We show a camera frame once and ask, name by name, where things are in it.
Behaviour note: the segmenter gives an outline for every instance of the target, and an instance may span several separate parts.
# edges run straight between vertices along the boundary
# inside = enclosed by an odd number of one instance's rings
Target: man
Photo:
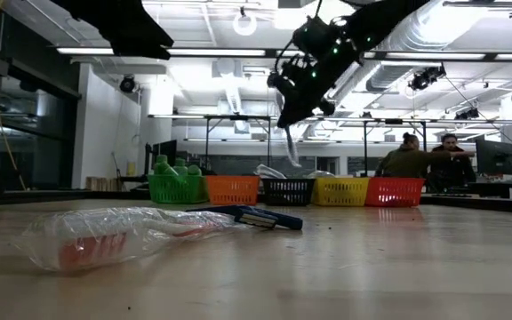
[[[463,152],[458,147],[458,138],[455,134],[445,134],[442,137],[442,145],[432,149],[432,152],[450,151]],[[451,158],[439,164],[432,164],[428,176],[428,186],[437,192],[442,192],[451,187],[463,187],[468,182],[475,182],[476,174],[471,167],[471,160],[467,156]]]

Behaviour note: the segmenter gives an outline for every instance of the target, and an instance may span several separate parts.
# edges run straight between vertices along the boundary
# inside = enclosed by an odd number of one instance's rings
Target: ceiling
[[[313,15],[316,6],[312,3],[298,10],[288,10],[277,9],[277,0],[259,0],[258,3],[249,1],[250,3],[245,4],[245,10],[249,16],[256,18],[257,27],[250,36],[241,36],[233,28],[240,4],[179,2],[144,1],[147,12],[175,40],[174,47],[283,48],[291,38],[292,31],[303,23],[306,14]],[[4,9],[57,46],[108,46],[94,27],[73,20],[67,12],[49,0],[7,1]],[[324,2],[320,15],[324,20],[330,20],[352,11],[346,4],[331,0]],[[444,49],[467,52],[512,51],[512,19],[508,17],[510,13],[512,9],[487,11],[468,32]],[[451,23],[456,23],[453,17],[449,19]],[[247,21],[239,22],[240,27],[246,27],[247,24]],[[120,78],[116,73],[117,66],[126,64],[153,67],[164,64],[168,67],[168,76],[174,83],[174,106],[179,110],[214,108],[219,100],[226,99],[227,83],[222,78],[212,77],[212,63],[216,59],[77,59],[109,70],[111,74],[108,76],[113,82]],[[243,59],[241,63],[245,66],[272,68],[274,61]],[[384,94],[377,94],[372,103],[357,109],[354,101],[343,101],[341,107],[353,109],[355,112],[366,108],[381,117],[432,117],[447,108],[464,103],[466,98],[477,98],[480,109],[489,116],[495,116],[500,105],[499,97],[511,93],[512,63],[456,62],[445,63],[444,66],[451,82],[442,79],[426,91],[412,95],[410,89],[406,88],[407,75],[396,81]],[[154,81],[156,77],[136,75],[136,78],[147,83]],[[274,100],[276,96],[275,91],[266,86],[265,76],[240,79],[238,89],[242,100]]]

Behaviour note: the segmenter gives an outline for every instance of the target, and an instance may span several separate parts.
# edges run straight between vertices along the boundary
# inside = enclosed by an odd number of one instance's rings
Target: orange basket
[[[247,204],[258,203],[258,176],[206,176],[211,204]]]
[[[413,207],[420,204],[424,179],[371,178],[366,205],[384,207]]]

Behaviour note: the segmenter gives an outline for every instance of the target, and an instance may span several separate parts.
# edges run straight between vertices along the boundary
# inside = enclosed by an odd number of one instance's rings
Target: wooden table
[[[0,206],[0,319],[512,320],[512,213],[275,208],[303,231],[254,228],[77,276],[11,245],[37,215],[128,205],[150,203]]]

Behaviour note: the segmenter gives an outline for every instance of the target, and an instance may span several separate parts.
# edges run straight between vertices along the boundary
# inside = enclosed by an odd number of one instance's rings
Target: metal frame
[[[242,116],[242,115],[228,115],[228,116],[210,116],[206,115],[204,116],[206,119],[206,137],[204,138],[204,166],[208,169],[208,163],[209,163],[209,134],[211,131],[219,125],[222,120],[230,120],[230,121],[248,121],[248,120],[256,120],[256,122],[266,131],[266,128],[258,121],[268,121],[268,158],[267,163],[268,166],[271,165],[271,136],[270,133],[272,132],[272,117],[271,116]],[[211,120],[213,119],[219,119],[219,121],[211,127]]]

